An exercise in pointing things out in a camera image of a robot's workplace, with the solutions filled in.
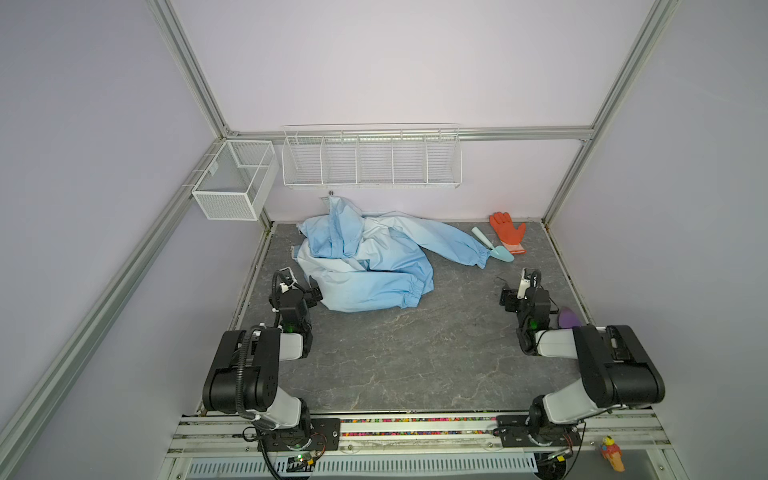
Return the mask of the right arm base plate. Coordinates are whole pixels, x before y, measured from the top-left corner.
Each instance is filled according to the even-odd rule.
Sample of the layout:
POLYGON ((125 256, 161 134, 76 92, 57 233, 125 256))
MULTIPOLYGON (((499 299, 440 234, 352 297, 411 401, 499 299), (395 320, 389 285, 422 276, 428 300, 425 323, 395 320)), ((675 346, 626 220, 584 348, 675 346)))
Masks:
POLYGON ((576 425, 544 423, 534 425, 528 414, 506 414, 496 417, 492 430, 502 446, 511 447, 574 447, 581 443, 582 435, 576 425))

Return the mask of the purple pink toy shovel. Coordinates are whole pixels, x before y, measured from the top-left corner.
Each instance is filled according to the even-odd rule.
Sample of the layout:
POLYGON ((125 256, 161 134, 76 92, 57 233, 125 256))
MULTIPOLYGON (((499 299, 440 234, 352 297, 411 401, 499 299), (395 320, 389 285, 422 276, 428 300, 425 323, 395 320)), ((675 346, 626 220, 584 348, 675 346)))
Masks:
POLYGON ((569 308, 563 308, 559 311, 557 322, 560 329, 573 329, 583 325, 578 314, 569 308))

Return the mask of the white ventilation grille strip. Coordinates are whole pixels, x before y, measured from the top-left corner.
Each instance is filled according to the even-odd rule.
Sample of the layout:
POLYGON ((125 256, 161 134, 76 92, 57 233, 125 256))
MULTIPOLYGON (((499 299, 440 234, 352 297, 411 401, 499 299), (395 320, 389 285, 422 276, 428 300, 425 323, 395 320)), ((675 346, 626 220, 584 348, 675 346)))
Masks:
MULTIPOLYGON (((313 467, 300 468, 286 457, 272 462, 283 479, 346 477, 451 477, 471 474, 536 473, 532 453, 469 453, 431 455, 331 455, 313 467)), ((188 479, 270 479, 261 457, 208 458, 192 462, 188 479)))

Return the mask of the small toy figure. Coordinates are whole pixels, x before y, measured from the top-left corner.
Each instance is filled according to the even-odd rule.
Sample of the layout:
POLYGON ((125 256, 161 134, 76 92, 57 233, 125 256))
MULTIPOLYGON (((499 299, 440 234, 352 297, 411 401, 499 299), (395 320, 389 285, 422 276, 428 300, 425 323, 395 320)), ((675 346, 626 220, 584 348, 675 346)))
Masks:
POLYGON ((601 444, 601 454, 609 462, 615 472, 625 472, 626 467, 622 460, 622 450, 611 436, 605 436, 601 444))

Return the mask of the teal toy trowel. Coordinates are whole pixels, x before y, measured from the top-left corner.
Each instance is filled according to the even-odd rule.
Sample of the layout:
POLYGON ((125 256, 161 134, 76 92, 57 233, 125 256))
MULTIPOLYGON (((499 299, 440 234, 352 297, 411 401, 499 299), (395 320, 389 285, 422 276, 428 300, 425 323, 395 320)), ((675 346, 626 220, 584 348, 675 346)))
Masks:
POLYGON ((473 227, 471 232, 483 245, 488 248, 492 258, 506 263, 512 263, 514 261, 514 255, 512 253, 510 253, 504 246, 494 245, 479 228, 473 227))

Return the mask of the white mesh box basket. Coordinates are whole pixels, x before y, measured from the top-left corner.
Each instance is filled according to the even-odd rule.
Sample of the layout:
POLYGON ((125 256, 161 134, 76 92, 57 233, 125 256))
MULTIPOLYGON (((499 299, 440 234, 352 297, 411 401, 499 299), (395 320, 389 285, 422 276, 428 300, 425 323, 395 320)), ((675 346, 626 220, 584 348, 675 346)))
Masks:
POLYGON ((258 221, 278 172, 270 141, 225 140, 192 194, 209 220, 258 221))

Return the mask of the light blue zip jacket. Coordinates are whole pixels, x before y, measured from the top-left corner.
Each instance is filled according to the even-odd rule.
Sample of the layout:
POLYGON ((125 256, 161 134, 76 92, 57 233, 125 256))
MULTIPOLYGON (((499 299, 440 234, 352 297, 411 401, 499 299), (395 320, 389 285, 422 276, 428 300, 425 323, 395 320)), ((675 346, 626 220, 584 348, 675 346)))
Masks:
POLYGON ((298 225, 304 240, 293 257, 332 311, 416 308, 434 290, 428 251, 481 269, 490 258, 487 247, 448 224, 399 212, 364 215, 342 197, 325 203, 327 214, 298 225))

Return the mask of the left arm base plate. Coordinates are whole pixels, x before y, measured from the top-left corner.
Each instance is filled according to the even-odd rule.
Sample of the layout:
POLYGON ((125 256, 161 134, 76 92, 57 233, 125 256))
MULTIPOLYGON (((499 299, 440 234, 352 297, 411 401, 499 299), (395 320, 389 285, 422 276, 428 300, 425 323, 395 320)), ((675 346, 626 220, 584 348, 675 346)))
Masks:
POLYGON ((291 429, 262 432, 260 439, 268 452, 336 451, 341 421, 338 417, 311 418, 291 429))

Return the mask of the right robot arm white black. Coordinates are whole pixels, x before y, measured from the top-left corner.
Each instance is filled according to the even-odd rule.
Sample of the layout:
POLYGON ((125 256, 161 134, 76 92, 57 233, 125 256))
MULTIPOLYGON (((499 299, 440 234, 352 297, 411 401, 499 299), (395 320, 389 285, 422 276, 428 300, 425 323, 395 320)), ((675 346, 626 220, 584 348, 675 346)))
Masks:
POLYGON ((549 293, 530 286, 502 288, 500 305, 516 315, 524 354, 577 362, 579 378, 534 398, 517 426, 532 443, 548 446, 583 420, 616 409, 643 408, 666 395, 664 380, 634 330, 627 325, 552 328, 549 293))

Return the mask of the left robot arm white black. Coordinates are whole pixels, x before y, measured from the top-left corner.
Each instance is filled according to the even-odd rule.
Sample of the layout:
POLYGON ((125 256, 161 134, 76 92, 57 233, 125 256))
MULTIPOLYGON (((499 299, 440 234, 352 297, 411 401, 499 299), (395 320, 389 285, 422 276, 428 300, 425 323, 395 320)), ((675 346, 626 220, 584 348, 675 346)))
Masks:
POLYGON ((281 285, 270 297, 277 324, 225 332, 203 384, 207 411, 238 415, 264 441, 288 449, 311 442, 306 402, 279 387, 280 364, 307 357, 313 343, 310 309, 322 300, 315 282, 307 289, 281 285))

